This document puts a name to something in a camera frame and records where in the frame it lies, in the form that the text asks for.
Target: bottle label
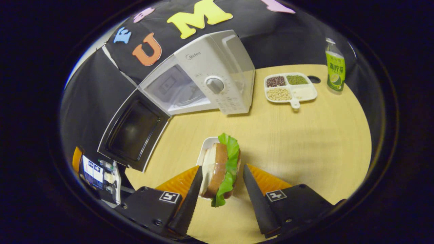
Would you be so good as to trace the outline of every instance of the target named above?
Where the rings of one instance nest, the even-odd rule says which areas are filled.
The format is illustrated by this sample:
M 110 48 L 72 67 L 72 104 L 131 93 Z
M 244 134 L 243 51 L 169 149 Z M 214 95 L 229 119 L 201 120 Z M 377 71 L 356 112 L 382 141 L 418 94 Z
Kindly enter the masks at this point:
M 345 60 L 328 52 L 325 53 L 325 56 L 327 57 L 327 67 L 329 72 L 327 85 L 331 89 L 340 92 L 344 89 Z

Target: bottle cap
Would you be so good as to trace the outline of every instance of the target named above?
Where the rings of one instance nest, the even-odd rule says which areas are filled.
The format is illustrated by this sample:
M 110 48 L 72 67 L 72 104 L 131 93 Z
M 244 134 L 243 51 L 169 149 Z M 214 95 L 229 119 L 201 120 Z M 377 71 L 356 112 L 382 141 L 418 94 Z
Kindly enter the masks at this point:
M 328 43 L 331 43 L 331 44 L 336 44 L 335 41 L 333 41 L 333 40 L 330 39 L 330 38 L 326 38 L 325 41 L 328 42 Z

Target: yellow letter m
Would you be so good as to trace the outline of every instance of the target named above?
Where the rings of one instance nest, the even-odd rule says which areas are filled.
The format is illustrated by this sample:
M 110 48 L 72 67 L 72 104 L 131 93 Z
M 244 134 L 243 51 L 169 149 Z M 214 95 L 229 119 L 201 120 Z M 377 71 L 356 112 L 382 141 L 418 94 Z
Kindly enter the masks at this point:
M 176 13 L 167 20 L 167 23 L 173 23 L 181 31 L 181 38 L 185 39 L 196 33 L 196 29 L 189 28 L 187 24 L 203 29 L 205 27 L 204 16 L 207 17 L 207 23 L 210 25 L 233 18 L 232 14 L 221 10 L 214 0 L 202 0 L 194 5 L 194 13 Z

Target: microwave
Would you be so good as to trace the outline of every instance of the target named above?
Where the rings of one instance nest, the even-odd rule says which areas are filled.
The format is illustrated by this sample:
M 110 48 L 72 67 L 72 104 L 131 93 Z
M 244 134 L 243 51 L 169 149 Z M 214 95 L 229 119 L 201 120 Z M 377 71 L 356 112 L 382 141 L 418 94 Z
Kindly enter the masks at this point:
M 248 113 L 254 76 L 252 60 L 233 30 L 203 35 L 146 76 L 111 119 L 98 152 L 144 172 L 173 115 L 210 109 Z

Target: lemon image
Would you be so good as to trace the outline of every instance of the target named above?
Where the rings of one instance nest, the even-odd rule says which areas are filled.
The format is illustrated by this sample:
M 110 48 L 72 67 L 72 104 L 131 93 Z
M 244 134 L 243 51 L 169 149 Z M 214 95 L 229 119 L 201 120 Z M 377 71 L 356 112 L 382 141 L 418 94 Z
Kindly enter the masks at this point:
M 333 83 L 336 86 L 339 86 L 341 82 L 341 77 L 338 74 L 332 74 L 330 76 L 330 82 Z

